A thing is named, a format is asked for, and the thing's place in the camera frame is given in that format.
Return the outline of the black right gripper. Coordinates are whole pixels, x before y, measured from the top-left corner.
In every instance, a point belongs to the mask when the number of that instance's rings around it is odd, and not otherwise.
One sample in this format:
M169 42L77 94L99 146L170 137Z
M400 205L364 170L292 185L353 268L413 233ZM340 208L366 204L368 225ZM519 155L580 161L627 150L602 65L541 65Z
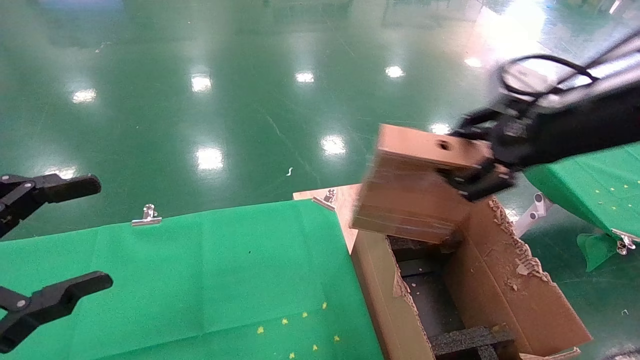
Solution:
M510 168L525 169L638 142L639 107L636 83L556 111L537 112L532 118L500 121L503 112L477 109L462 117L450 136L493 142L494 160L466 169L439 169L439 175L462 198L476 202L514 187Z

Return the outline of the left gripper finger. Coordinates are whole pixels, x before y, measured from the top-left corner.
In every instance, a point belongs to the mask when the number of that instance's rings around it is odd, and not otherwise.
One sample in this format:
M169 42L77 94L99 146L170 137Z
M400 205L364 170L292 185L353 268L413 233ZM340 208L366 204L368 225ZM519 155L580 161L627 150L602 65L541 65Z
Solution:
M102 184L93 174L73 178L62 178L57 173L38 177L2 174L0 237L9 234L43 205L86 198L101 191Z
M6 312L0 322L0 351L11 353L39 326L69 316L78 301L114 285L106 272L94 271L47 285L30 296L0 288L0 307Z

